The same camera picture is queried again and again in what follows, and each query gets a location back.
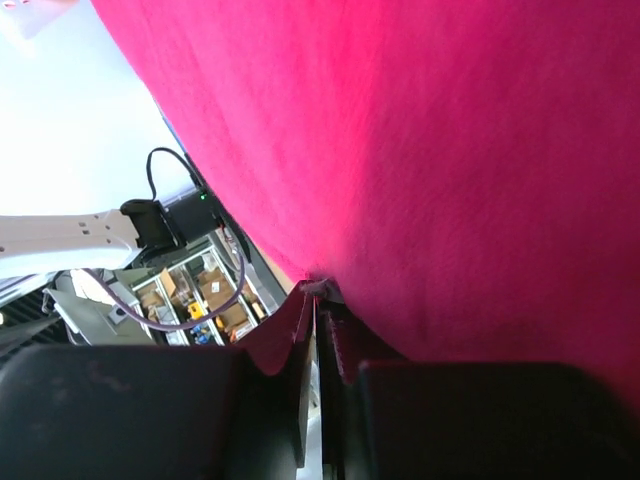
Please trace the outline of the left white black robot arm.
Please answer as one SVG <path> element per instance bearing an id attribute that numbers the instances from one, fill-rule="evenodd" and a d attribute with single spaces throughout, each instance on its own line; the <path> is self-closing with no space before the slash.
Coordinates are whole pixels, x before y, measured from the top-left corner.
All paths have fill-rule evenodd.
<path id="1" fill-rule="evenodd" d="M 168 206 L 136 199 L 99 213 L 3 216 L 1 278 L 155 267 L 221 223 L 218 202 L 200 193 Z"/>

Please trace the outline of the magenta pink t shirt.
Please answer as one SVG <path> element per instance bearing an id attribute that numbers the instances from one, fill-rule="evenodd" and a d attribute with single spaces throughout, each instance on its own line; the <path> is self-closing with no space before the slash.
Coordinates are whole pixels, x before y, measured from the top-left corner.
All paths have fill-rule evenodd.
<path id="1" fill-rule="evenodd" d="M 561 361 L 639 406 L 635 1 L 98 1 L 293 280 L 422 361 Z"/>

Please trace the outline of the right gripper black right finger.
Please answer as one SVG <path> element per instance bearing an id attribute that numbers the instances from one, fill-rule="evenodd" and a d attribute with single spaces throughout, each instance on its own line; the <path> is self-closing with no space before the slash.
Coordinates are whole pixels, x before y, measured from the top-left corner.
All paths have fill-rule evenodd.
<path id="1" fill-rule="evenodd" d="M 413 362 L 313 285 L 327 479 L 635 479 L 639 425 L 560 363 Z"/>

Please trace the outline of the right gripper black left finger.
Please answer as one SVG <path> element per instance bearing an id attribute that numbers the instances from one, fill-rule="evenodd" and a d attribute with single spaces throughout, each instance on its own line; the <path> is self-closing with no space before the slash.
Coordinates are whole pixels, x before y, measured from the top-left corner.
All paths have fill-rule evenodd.
<path id="1" fill-rule="evenodd" d="M 314 300 L 236 344 L 34 346 L 1 372 L 5 479 L 292 479 L 305 462 Z"/>

